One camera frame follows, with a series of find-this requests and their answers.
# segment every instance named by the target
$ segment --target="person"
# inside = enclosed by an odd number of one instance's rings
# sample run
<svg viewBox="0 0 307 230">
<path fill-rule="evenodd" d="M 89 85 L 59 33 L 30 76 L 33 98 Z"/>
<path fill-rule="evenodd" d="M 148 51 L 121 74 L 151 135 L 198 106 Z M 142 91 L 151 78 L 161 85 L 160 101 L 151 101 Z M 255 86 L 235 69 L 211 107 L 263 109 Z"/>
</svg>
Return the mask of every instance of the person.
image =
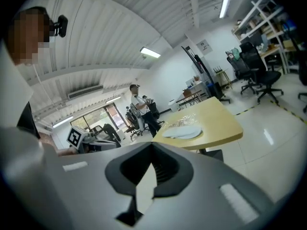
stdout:
<svg viewBox="0 0 307 230">
<path fill-rule="evenodd" d="M 145 123 L 148 124 L 148 128 L 152 136 L 154 137 L 157 134 L 157 131 L 161 128 L 161 126 L 157 123 L 155 118 L 153 117 L 152 112 L 149 110 L 147 102 L 144 101 L 143 98 L 139 97 L 139 86 L 132 84 L 130 85 L 131 91 L 131 103 L 137 108 L 142 118 L 144 119 Z"/>
<path fill-rule="evenodd" d="M 121 139 L 119 138 L 118 134 L 116 133 L 115 129 L 112 127 L 112 125 L 110 124 L 105 124 L 103 127 L 104 132 L 110 136 L 110 138 L 112 140 L 114 140 L 114 136 L 116 137 L 116 139 L 121 142 Z"/>
<path fill-rule="evenodd" d="M 9 24 L 0 45 L 0 95 L 5 100 L 0 102 L 0 127 L 18 127 L 40 139 L 29 103 L 33 90 L 16 67 L 37 63 L 39 48 L 47 47 L 53 36 L 55 24 L 44 7 L 20 11 Z M 72 154 L 67 149 L 59 156 Z"/>
</svg>

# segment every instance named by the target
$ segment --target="air vent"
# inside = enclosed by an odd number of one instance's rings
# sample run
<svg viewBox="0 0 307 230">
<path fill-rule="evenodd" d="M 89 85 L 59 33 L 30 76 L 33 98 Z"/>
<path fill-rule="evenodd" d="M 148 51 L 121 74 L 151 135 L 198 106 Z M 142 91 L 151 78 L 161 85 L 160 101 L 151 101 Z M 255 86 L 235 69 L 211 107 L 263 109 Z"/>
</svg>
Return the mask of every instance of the air vent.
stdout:
<svg viewBox="0 0 307 230">
<path fill-rule="evenodd" d="M 80 97 L 82 95 L 102 90 L 103 88 L 104 88 L 103 85 L 98 85 L 98 86 L 94 86 L 94 87 L 89 87 L 89 88 L 86 88 L 86 89 L 78 90 L 78 91 L 69 93 L 68 94 L 68 99 L 72 100 L 72 99 L 75 99 L 75 98 Z"/>
</svg>

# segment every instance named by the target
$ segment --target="chair seat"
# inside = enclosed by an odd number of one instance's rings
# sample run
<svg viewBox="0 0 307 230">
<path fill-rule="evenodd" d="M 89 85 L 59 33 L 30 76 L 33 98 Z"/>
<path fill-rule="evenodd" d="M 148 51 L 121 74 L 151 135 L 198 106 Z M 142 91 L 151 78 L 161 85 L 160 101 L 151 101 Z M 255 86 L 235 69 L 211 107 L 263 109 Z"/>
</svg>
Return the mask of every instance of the chair seat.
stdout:
<svg viewBox="0 0 307 230">
<path fill-rule="evenodd" d="M 282 74 L 278 71 L 266 71 L 261 77 L 259 77 L 258 82 L 263 84 L 273 84 L 281 75 Z"/>
</svg>

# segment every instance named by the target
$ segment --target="yellow wooden table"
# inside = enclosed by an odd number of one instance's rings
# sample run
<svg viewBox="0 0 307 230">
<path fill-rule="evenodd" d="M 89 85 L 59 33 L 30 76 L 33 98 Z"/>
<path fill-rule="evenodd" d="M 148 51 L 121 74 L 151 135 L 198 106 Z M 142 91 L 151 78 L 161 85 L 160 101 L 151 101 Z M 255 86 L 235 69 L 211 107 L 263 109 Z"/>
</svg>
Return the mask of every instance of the yellow wooden table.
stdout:
<svg viewBox="0 0 307 230">
<path fill-rule="evenodd" d="M 202 133 L 192 139 L 165 138 L 162 134 L 171 124 L 182 118 L 189 120 L 202 128 Z M 243 137 L 243 129 L 234 116 L 217 100 L 212 97 L 187 109 L 173 113 L 152 141 L 161 142 L 187 150 L 200 150 L 222 145 Z"/>
</svg>

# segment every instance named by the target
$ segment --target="backpack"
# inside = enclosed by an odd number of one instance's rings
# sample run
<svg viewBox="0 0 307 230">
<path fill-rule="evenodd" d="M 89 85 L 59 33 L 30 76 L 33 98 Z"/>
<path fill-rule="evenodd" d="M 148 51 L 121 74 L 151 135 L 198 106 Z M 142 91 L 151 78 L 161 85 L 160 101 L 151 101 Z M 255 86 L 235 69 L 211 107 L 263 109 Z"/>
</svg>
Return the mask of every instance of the backpack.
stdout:
<svg viewBox="0 0 307 230">
<path fill-rule="evenodd" d="M 141 116 L 140 111 L 132 103 L 130 104 L 130 110 L 131 110 L 132 114 L 136 116 L 136 118 L 139 118 Z"/>
</svg>

